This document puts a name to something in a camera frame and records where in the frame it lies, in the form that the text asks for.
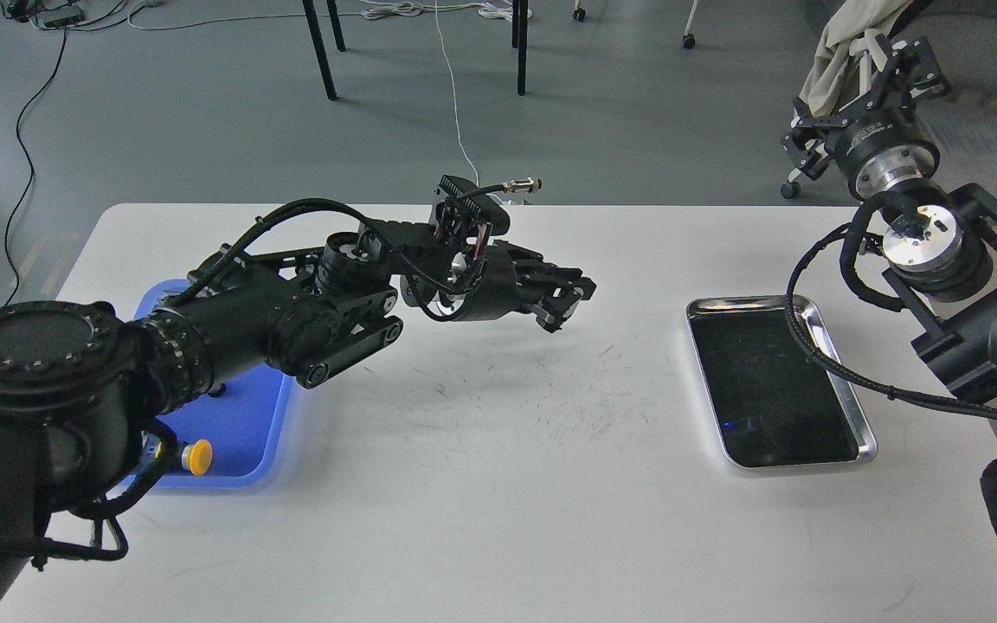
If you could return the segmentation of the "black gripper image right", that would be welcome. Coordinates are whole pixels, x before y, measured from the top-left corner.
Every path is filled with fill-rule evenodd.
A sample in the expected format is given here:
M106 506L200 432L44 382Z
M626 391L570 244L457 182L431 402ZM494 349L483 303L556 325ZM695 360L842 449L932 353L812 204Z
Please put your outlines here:
M867 35L853 52L859 57L861 93L844 106L846 116L815 117L795 98L794 119L781 145L796 172L818 181L831 162L826 141L834 134L834 162L855 200L867 200L899 182L936 173L938 147L911 108L949 95L953 87L926 38L891 42L885 35Z

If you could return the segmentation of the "black robot arm image left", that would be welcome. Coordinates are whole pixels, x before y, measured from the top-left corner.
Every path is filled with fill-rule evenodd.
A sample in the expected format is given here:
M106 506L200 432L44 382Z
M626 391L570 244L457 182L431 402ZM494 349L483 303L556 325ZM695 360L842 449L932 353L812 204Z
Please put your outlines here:
M504 241L493 198L539 185L443 177L423 223L286 202L131 322L106 301L0 307L0 600L25 565L123 559L119 514L187 456L164 415L241 372L316 388L399 338L398 301L435 322L516 312L561 330L594 281Z

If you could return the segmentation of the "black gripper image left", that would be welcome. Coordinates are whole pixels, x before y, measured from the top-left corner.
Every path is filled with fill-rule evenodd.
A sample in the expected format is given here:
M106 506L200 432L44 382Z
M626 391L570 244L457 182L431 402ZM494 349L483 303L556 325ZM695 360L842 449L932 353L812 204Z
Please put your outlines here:
M484 259L479 283L448 317L451 322L486 322L518 312L536 319L552 316L560 331L578 304L596 291L582 269L550 263L529 248L494 244Z

